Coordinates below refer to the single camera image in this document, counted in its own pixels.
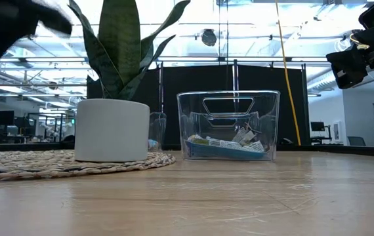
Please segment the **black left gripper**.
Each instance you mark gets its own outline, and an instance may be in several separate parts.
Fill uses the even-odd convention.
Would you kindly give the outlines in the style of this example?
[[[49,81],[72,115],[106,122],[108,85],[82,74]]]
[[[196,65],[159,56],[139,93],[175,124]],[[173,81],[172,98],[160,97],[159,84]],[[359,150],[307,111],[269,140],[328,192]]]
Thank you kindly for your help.
[[[26,35],[34,35],[38,22],[50,30],[70,35],[72,23],[58,5],[47,2],[26,2],[29,11]]]

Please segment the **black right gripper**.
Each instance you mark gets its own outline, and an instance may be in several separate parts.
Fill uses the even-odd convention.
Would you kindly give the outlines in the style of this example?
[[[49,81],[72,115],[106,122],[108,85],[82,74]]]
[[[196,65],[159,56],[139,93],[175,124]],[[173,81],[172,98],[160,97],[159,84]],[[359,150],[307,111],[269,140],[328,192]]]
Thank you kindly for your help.
[[[366,49],[351,46],[344,51],[332,52],[325,57],[331,64],[337,86],[344,90],[361,83],[367,76]]]

